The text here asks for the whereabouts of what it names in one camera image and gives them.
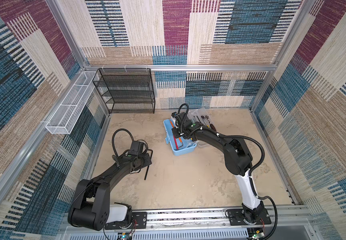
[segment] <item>aluminum rail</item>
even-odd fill
[[[274,224],[273,206],[265,206]],[[194,208],[194,209],[155,209],[155,210],[133,210],[133,212],[147,212],[146,229],[151,230],[187,230],[187,229],[217,229],[217,228],[246,228],[250,226],[231,226],[229,219],[225,216],[227,209],[242,209],[242,207],[214,207],[214,208]],[[278,226],[315,225],[313,217],[305,205],[278,205]],[[106,230],[105,232],[116,232],[117,230]],[[94,233],[97,232],[88,228],[72,227],[67,222],[67,213],[62,219],[59,233]]]
[[[99,154],[101,151],[103,140],[105,139],[105,136],[106,136],[106,132],[108,131],[109,121],[110,121],[110,116],[106,116],[101,128],[99,138],[96,143],[96,147],[93,150],[92,158],[89,162],[88,168],[86,169],[84,179],[92,179],[94,167],[96,166],[97,160],[99,158]]]
[[[38,148],[38,146],[41,144],[42,140],[44,139],[46,133],[48,131],[46,130],[46,122],[50,119],[50,117],[55,113],[57,107],[61,104],[63,99],[65,98],[66,94],[69,92],[69,90],[72,88],[73,83],[78,79],[78,77],[81,75],[81,71],[77,73],[74,78],[70,81],[70,83],[67,85],[67,87],[64,89],[62,94],[58,97],[56,102],[53,104],[49,112],[45,115],[43,120],[38,124],[37,128],[34,130],[32,135],[29,137],[29,139],[26,141],[24,146],[21,148],[21,150],[18,152],[18,154],[15,156],[13,161],[9,164],[7,169],[4,171],[4,173],[0,177],[0,203],[3,201],[4,197],[9,192],[10,188],[14,185],[16,182],[18,176],[21,174],[22,170]]]
[[[45,0],[45,1],[52,12],[54,19],[58,23],[58,26],[60,27],[61,32],[64,35],[64,38],[66,42],[68,43],[69,48],[71,49],[76,61],[80,65],[80,68],[84,68],[87,65],[87,62],[85,60],[85,57],[81,49],[78,47],[77,43],[75,42],[74,37],[72,36],[72,33],[70,32],[68,25],[65,22],[64,16],[62,14],[60,6],[57,3],[57,0]]]
[[[150,68],[152,71],[274,71],[274,64],[243,64],[243,65],[100,65],[86,66],[86,71],[99,68]]]
[[[250,113],[252,118],[253,118],[253,122],[255,124],[255,126],[257,127],[258,132],[260,133],[260,136],[262,138],[263,144],[266,146],[267,151],[269,152],[269,156],[271,157],[271,159],[273,160],[274,166],[278,172],[278,174],[280,175],[280,178],[282,180],[283,185],[285,186],[286,190],[288,191],[288,193],[290,194],[290,198],[292,199],[294,204],[300,204],[300,202],[298,201],[298,198],[296,197],[295,193],[292,191],[288,181],[285,178],[285,174],[283,173],[282,169],[280,168],[280,165],[278,164],[278,162],[280,161],[279,159],[277,159],[275,157],[275,154],[267,140],[267,137],[265,135],[265,133],[262,130],[262,127],[260,125],[260,123],[258,122],[258,119],[255,115],[254,112]]]

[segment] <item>wire mesh shelf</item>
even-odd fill
[[[154,113],[151,71],[146,68],[100,68],[93,80],[110,113]]]
[[[84,71],[46,124],[51,134],[70,134],[94,89],[96,72]]]

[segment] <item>clear plastic bin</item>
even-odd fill
[[[189,112],[187,113],[187,117],[192,121],[192,123],[200,122],[208,126],[209,128],[210,128],[210,123],[214,125],[213,120],[211,119],[209,113],[206,111],[205,108],[189,110]],[[204,141],[197,141],[197,147],[206,147],[206,146],[210,146],[210,145]]]

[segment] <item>red wire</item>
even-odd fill
[[[134,232],[133,232],[133,234],[136,232],[136,228],[137,228],[137,220],[136,219],[134,219],[134,226],[133,226],[133,228],[134,228]]]
[[[261,223],[262,223],[262,232],[265,234],[265,223],[263,222],[262,218],[261,218]]]
[[[176,149],[178,150],[177,140],[175,139],[174,136],[173,136],[173,138],[174,138],[175,147],[176,147]]]

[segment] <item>mounting plate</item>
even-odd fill
[[[148,219],[148,213],[147,212],[134,212],[132,213],[132,219],[135,219],[137,221],[137,229],[145,229],[147,227],[147,219]],[[113,223],[107,223],[105,224],[104,228],[105,230],[123,230],[119,227],[118,222]],[[134,221],[132,221],[131,225],[127,229],[132,229],[134,226]]]
[[[250,225],[245,223],[245,221],[243,220],[245,217],[242,213],[243,209],[228,209],[227,215],[229,216],[229,222],[230,225],[232,226],[242,226],[242,225],[249,225],[249,226],[254,226],[254,225]],[[266,209],[264,209],[264,211],[262,211],[259,216],[262,218],[263,222],[265,224],[271,224],[271,219],[268,214],[268,211]]]

